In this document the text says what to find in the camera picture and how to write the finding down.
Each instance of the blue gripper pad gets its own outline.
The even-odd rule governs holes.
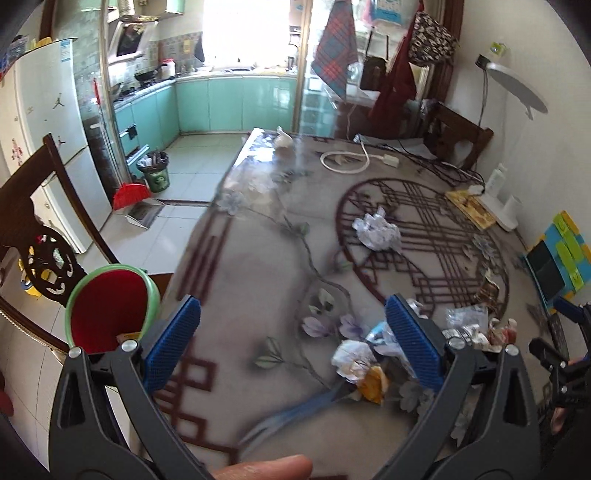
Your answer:
[[[201,319],[201,304],[188,297],[144,360],[144,388],[162,390],[173,374]]]
[[[563,297],[554,299],[554,308],[575,323],[583,323],[583,309]]]
[[[396,340],[407,356],[420,384],[439,392],[445,380],[443,371],[444,337],[439,328],[431,321],[420,319],[406,300],[392,295],[386,302],[386,321],[396,336]],[[426,322],[431,322],[433,338],[442,339],[438,346],[433,345],[424,331]]]

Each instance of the refrigerator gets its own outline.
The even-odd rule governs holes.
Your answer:
[[[13,174],[51,133],[76,193],[100,230],[111,204],[80,118],[72,43],[72,39],[56,41],[25,54],[0,81],[0,147],[8,172]],[[88,250],[92,240],[55,174],[31,198],[44,224],[59,231],[75,252]]]

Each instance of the hanging bag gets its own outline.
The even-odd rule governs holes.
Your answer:
[[[456,38],[447,28],[425,12],[417,12],[408,61],[417,67],[451,61],[457,47]]]
[[[369,45],[374,36],[374,29],[369,33],[368,46],[365,49],[365,60],[363,61],[363,73],[361,74],[361,82],[359,88],[362,90],[379,91],[386,78],[386,70],[388,65],[388,57],[390,55],[389,44],[390,37],[386,37],[386,59],[382,57],[374,57],[368,55]]]

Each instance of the finger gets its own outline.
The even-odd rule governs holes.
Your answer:
[[[307,480],[312,461],[303,455],[270,462],[239,463],[213,473],[216,480]]]
[[[562,430],[564,426],[564,421],[566,420],[567,410],[566,408],[557,407],[552,415],[552,420],[550,422],[550,431],[552,435],[557,435]]]

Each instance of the teal cabinet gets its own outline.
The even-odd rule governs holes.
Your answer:
[[[209,132],[209,81],[178,82],[176,88],[180,131]]]
[[[290,132],[296,96],[295,79],[245,77],[242,126],[244,130],[277,127]]]
[[[212,131],[243,131],[243,86],[242,77],[209,80],[209,120]]]
[[[148,144],[150,150],[162,150],[164,141],[160,132],[156,94],[147,95],[131,103],[140,145]]]
[[[127,156],[138,147],[138,139],[134,138],[131,140],[129,137],[129,132],[125,132],[135,123],[131,105],[126,105],[121,110],[117,111],[115,113],[115,121],[117,122],[117,133],[119,133],[119,137],[121,139],[123,152],[125,153],[125,156]]]
[[[177,94],[174,85],[160,90],[156,94],[158,106],[158,119],[160,122],[160,135],[163,148],[167,148],[176,140],[180,132],[178,125]]]
[[[242,103],[242,127],[276,129],[277,113],[273,111],[274,84],[279,78],[245,77]]]
[[[295,78],[280,78],[275,90],[275,108],[278,112],[277,125],[286,132],[293,132],[296,83]]]

